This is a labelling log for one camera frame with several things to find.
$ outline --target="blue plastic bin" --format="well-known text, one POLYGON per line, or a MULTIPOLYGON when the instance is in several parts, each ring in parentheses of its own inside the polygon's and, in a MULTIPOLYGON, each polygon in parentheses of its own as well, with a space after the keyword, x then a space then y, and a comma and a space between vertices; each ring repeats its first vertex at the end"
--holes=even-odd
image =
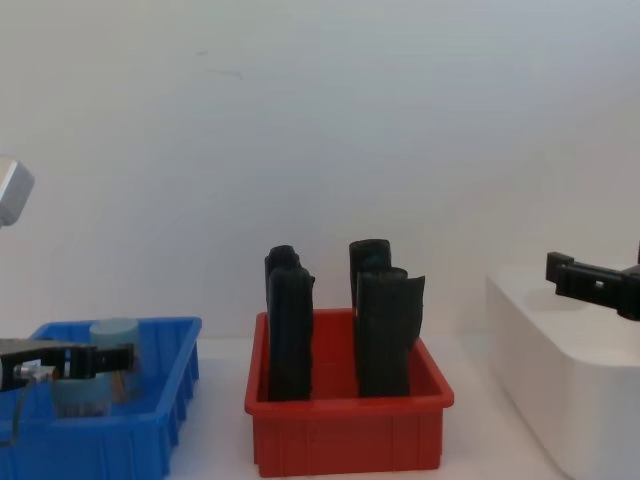
MULTIPOLYGON (((89 342, 93 322, 52 323, 32 338, 89 342)), ((102 418, 57 419, 51 386, 29 392, 20 439, 0 448, 0 480, 161 480, 198 380, 199 318, 140 320, 144 397, 102 418)), ((19 391, 0 394, 0 436, 11 431, 19 391)))

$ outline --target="cable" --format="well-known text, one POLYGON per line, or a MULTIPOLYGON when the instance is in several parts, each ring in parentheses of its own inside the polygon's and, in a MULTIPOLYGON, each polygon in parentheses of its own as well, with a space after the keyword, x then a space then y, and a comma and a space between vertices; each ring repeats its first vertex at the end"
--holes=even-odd
POLYGON ((9 440, 0 440, 0 448, 9 448, 13 447, 18 438, 20 436, 20 417, 22 416, 22 409, 24 408, 24 404, 27 401, 27 395, 29 390, 33 385, 36 384, 35 377, 31 377, 27 382, 27 385, 22 389, 22 393, 20 394, 20 398, 16 402, 16 406, 13 409, 13 419, 11 426, 11 437, 9 440))

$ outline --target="red plastic bin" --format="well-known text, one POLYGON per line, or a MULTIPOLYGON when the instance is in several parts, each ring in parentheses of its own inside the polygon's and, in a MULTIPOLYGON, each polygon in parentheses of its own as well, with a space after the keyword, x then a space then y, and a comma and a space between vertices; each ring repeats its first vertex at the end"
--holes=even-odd
POLYGON ((351 309, 314 312, 310 401, 267 401, 267 315, 256 320, 245 410, 262 477, 431 470, 453 391, 422 340, 409 358, 411 396, 357 395, 351 309))

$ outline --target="white platform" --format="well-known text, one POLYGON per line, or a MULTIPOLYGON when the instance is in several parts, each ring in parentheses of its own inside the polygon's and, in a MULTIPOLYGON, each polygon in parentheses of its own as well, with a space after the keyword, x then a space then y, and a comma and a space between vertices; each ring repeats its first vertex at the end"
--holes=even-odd
MULTIPOLYGON (((318 479, 562 480, 490 375, 487 336, 438 336, 429 350, 456 393, 445 414, 442 467, 433 472, 318 479)), ((200 341, 201 380, 187 412, 169 480, 258 479, 243 402, 250 340, 200 341)))
POLYGON ((640 324, 555 295, 543 268, 487 280, 491 365, 558 466, 578 480, 640 475, 640 324))

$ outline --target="white wall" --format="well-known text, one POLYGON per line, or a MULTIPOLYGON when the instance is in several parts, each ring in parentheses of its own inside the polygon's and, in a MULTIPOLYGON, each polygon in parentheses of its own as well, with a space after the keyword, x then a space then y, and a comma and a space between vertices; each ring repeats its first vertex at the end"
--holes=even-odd
POLYGON ((195 314, 251 331, 268 249, 319 306, 347 244, 428 275, 427 332, 483 325, 484 271, 640 239, 640 4, 4 0, 0 152, 36 189, 0 232, 6 335, 195 314))

